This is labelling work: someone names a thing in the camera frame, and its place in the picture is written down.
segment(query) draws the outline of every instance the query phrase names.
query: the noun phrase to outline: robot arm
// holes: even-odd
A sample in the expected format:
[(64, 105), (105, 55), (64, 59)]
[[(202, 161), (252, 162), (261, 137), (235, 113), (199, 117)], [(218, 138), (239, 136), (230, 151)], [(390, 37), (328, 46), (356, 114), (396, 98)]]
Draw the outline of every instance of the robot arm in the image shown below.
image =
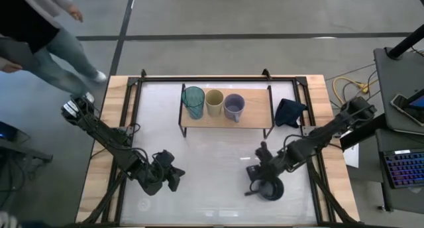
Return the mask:
[(284, 147), (277, 152), (277, 156), (272, 156), (266, 143), (262, 142), (261, 147), (255, 152), (260, 164), (246, 168), (252, 184), (260, 181), (259, 189), (256, 191), (250, 189), (250, 192), (245, 194), (249, 196), (259, 193), (268, 200), (280, 199), (284, 187), (278, 179), (278, 175), (286, 170), (293, 172), (305, 164), (310, 156), (325, 148), (333, 135), (362, 126), (374, 117), (375, 112), (376, 109), (373, 105), (368, 104), (364, 98), (357, 97), (346, 102), (342, 106), (341, 112), (330, 123), (314, 129), (306, 137), (298, 135), (297, 137), (301, 137), (301, 139), (292, 141), (287, 146), (284, 144)]
[(149, 163), (147, 153), (141, 148), (131, 148), (130, 137), (124, 131), (110, 128), (94, 114), (95, 108), (85, 97), (75, 98), (62, 107), (62, 115), (102, 144), (115, 159), (119, 169), (130, 180), (137, 180), (143, 190), (153, 196), (167, 180), (174, 192), (185, 172), (172, 166), (174, 156), (167, 150), (154, 154)]

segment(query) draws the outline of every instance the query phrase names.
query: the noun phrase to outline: wooden table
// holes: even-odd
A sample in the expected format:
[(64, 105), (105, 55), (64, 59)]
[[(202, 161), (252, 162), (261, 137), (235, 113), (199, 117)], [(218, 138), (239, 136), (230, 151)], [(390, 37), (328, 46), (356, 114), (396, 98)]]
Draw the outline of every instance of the wooden table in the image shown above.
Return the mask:
[[(323, 126), (333, 119), (333, 110), (331, 109), (325, 80), (322, 75), (302, 75), (307, 78), (309, 94), (311, 98), (313, 113), (315, 116), (315, 123), (317, 126)], [(272, 76), (277, 77), (296, 77), (296, 76)], [(106, 97), (101, 114), (101, 120), (108, 124), (110, 127), (118, 127), (121, 119), (123, 109), (123, 101), (125, 97), (125, 90), (127, 88), (127, 81), (129, 76), (112, 76), (107, 88)], [(303, 88), (299, 86), (301, 92), (301, 101), (305, 101), (303, 95)], [(131, 93), (126, 125), (130, 123), (131, 113), (133, 110), (135, 92)], [(305, 124), (308, 125), (307, 112), (304, 112)], [(333, 140), (332, 143), (339, 144), (339, 140)], [(95, 142), (93, 154), (103, 149), (103, 147)], [(348, 212), (348, 214), (356, 220), (359, 220), (358, 210), (354, 200), (350, 180), (346, 169), (345, 159), (342, 150), (333, 146), (323, 149), (323, 158), (325, 169), (329, 181), (329, 187), (337, 201)], [(87, 177), (83, 189), (83, 196), (79, 205), (76, 221), (83, 221), (93, 211), (96, 205), (100, 202), (107, 190), (109, 174), (111, 171), (112, 156), (107, 151), (102, 152), (96, 156), (89, 163), (87, 170)], [(110, 210), (109, 219), (112, 221), (115, 214), (116, 199), (119, 191), (115, 193), (112, 199), (112, 206)], [(319, 199), (321, 209), (323, 210), (324, 220), (328, 220), (327, 208), (325, 199), (319, 192)]]

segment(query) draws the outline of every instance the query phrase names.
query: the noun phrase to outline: cup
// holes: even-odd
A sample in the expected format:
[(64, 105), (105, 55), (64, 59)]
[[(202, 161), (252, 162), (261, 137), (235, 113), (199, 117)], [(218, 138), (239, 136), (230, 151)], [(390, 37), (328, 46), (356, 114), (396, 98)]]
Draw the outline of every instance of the cup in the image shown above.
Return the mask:
[(223, 107), (224, 95), (217, 89), (211, 89), (206, 93), (206, 108), (207, 113), (211, 117), (216, 117), (221, 114)]
[(205, 92), (196, 86), (187, 87), (181, 100), (192, 119), (200, 119), (203, 116), (203, 104), (205, 103)]
[(227, 118), (238, 123), (243, 109), (244, 99), (241, 95), (230, 94), (226, 96), (224, 100), (224, 113)]

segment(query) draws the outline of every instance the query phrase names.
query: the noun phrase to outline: yellow cup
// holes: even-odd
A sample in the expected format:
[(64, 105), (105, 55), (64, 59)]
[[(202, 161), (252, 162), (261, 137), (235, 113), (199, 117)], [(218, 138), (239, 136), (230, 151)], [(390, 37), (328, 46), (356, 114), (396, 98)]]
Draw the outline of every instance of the yellow cup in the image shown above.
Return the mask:
[(223, 108), (224, 95), (217, 89), (211, 89), (206, 93), (206, 108), (207, 113), (211, 117), (216, 117), (221, 114)]

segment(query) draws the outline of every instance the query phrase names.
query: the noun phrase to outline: yellow cable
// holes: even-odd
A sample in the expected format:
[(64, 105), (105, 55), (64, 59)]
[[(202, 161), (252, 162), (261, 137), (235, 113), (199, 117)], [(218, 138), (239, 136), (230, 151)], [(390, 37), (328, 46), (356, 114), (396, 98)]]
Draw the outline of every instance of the yellow cable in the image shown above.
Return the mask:
[(370, 84), (368, 85), (368, 84), (364, 84), (364, 83), (356, 82), (356, 81), (354, 81), (354, 80), (352, 80), (352, 79), (350, 79), (350, 78), (346, 78), (346, 77), (344, 77), (344, 76), (340, 76), (340, 77), (335, 78), (335, 79), (333, 80), (333, 92), (334, 92), (334, 94), (336, 95), (336, 98), (338, 99), (338, 101), (340, 101), (340, 103), (341, 103), (342, 105), (345, 103), (345, 101), (343, 101), (343, 99), (342, 99), (342, 98), (339, 96), (339, 94), (337, 93), (337, 90), (336, 90), (336, 82), (337, 82), (338, 80), (346, 80), (346, 81), (348, 81), (348, 82), (352, 82), (352, 83), (354, 83), (356, 86), (358, 86), (358, 87), (360, 88), (359, 90), (360, 90), (362, 93), (368, 93), (369, 87), (370, 87), (370, 86), (372, 86), (372, 84), (374, 84), (374, 83), (376, 83), (376, 82), (378, 81), (378, 79), (377, 79), (377, 80), (374, 80), (373, 82), (370, 82)]

